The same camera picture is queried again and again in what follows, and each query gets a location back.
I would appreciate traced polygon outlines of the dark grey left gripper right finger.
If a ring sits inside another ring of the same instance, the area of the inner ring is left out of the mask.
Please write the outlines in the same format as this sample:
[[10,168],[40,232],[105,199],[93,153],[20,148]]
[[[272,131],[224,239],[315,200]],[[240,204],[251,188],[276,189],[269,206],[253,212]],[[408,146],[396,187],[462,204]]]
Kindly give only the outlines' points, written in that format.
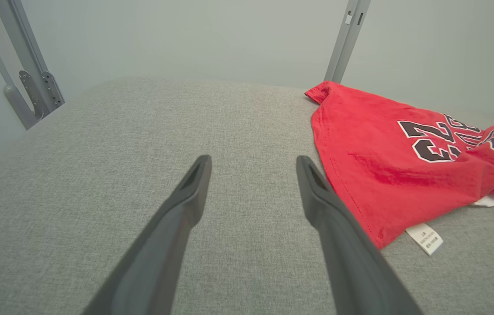
[[379,249],[308,156],[296,172],[305,217],[317,230],[339,315],[421,315]]

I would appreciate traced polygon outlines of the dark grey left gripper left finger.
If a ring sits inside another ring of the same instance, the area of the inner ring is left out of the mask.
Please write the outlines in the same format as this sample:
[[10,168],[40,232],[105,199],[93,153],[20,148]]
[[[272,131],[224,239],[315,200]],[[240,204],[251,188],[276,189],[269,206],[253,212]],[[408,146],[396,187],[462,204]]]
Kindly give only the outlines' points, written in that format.
[[169,315],[191,230],[203,216],[212,172],[199,156],[113,269],[85,315]]

